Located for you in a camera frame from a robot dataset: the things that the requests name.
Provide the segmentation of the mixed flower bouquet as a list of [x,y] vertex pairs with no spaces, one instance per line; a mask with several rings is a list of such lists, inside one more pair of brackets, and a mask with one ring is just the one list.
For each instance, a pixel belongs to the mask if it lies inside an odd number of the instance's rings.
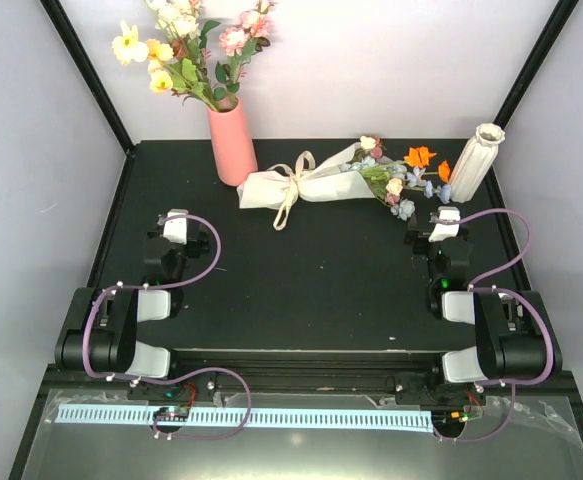
[[410,220],[415,214],[414,195],[421,194],[427,199],[437,197],[442,205],[451,202],[449,180],[452,170],[447,160],[438,165],[436,172],[428,172],[431,160],[437,155],[428,147],[410,147],[399,160],[386,157],[385,150],[378,136],[363,135],[351,159],[340,167],[340,171],[359,173],[375,198],[402,221]]

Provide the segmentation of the white wrapping paper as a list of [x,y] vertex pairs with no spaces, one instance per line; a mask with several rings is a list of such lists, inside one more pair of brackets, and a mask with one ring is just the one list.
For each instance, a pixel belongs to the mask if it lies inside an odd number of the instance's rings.
[[[340,167],[351,159],[356,146],[358,142],[316,165],[313,171],[305,171],[299,185],[298,199],[308,202],[329,202],[373,198],[373,193],[359,173],[340,171]],[[287,175],[280,169],[251,173],[237,187],[239,208],[278,210],[287,185]]]

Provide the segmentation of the cream ribbon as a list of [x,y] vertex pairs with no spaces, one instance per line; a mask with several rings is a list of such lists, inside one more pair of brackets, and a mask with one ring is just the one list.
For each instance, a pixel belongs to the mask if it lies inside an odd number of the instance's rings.
[[309,151],[302,152],[295,163],[295,167],[291,168],[286,164],[276,164],[269,168],[269,171],[280,169],[287,175],[288,185],[282,203],[280,204],[277,215],[273,221],[273,228],[276,231],[282,231],[286,225],[290,215],[290,211],[300,196],[299,185],[303,178],[304,172],[311,172],[315,169],[316,162],[314,156]]

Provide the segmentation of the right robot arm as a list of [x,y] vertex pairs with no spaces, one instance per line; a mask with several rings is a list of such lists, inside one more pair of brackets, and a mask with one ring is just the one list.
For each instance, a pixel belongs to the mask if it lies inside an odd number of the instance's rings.
[[474,331],[471,346],[443,354],[442,368],[426,377],[432,400],[450,402],[462,383],[535,385],[562,371],[562,352],[538,292],[469,286],[472,245],[465,229],[419,228],[411,219],[405,243],[426,257],[430,313]]

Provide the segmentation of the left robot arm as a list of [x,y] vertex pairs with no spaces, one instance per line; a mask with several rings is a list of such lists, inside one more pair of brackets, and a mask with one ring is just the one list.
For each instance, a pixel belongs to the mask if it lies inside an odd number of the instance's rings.
[[138,325],[177,316],[184,288],[167,284],[184,280],[187,261],[210,252],[209,229],[182,218],[179,210],[150,232],[143,250],[144,276],[138,290],[108,293],[96,313],[96,288],[77,289],[70,302],[55,346],[55,363],[64,370],[83,371],[87,353],[91,369],[111,379],[115,375],[150,378],[150,386],[164,399],[178,397],[185,388],[184,372],[171,364],[171,352],[137,339]]

